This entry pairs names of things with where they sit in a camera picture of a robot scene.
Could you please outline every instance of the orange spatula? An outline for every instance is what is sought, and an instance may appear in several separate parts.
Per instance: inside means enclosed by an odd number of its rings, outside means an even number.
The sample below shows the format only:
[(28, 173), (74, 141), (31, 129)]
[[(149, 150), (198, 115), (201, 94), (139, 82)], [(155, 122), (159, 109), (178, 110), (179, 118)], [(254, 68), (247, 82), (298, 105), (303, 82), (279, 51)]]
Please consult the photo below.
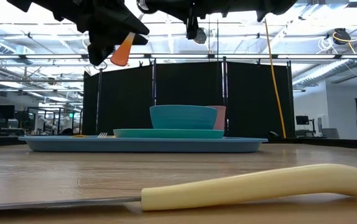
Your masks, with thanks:
[(117, 66), (126, 66), (129, 61), (130, 49), (133, 44), (135, 33), (130, 32), (121, 46), (115, 51), (111, 57), (111, 62)]

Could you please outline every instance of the knife blade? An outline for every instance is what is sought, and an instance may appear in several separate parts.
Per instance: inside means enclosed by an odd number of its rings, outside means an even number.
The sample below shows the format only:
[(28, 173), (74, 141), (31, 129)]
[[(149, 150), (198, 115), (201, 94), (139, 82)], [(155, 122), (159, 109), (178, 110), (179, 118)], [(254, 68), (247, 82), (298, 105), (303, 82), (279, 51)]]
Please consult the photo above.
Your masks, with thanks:
[(139, 201), (141, 201), (141, 197), (116, 197), (116, 198), (98, 198), (98, 199), (83, 199), (83, 200), (61, 200), (61, 201), (54, 201), (54, 202), (7, 203), (7, 204), (0, 204), (0, 210), (113, 205), (117, 203), (139, 202)]

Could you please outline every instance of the fork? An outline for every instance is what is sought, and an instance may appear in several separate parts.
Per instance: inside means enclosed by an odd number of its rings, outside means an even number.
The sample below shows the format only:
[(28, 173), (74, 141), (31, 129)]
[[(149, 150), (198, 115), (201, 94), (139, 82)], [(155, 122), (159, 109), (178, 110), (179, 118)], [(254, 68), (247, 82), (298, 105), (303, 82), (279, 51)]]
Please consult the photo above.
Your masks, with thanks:
[(100, 133), (97, 138), (106, 138), (108, 133)]

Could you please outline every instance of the blue tray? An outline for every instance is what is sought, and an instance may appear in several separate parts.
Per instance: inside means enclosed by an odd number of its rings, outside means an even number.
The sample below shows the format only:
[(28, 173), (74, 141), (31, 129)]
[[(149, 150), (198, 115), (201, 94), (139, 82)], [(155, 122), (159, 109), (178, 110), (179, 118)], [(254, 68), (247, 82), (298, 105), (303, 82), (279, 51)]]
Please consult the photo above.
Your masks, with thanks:
[(67, 136), (19, 137), (36, 152), (256, 152), (267, 139), (150, 139), (70, 138)]

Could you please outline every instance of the knife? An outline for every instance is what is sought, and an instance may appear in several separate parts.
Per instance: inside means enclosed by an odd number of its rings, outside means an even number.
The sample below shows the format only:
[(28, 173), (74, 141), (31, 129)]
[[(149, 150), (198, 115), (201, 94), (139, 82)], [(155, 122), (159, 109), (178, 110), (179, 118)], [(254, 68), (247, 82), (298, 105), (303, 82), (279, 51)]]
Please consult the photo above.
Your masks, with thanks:
[(315, 164), (141, 190), (139, 197), (0, 204), (0, 210), (141, 202), (143, 211), (207, 207), (300, 194), (357, 196), (357, 168)]

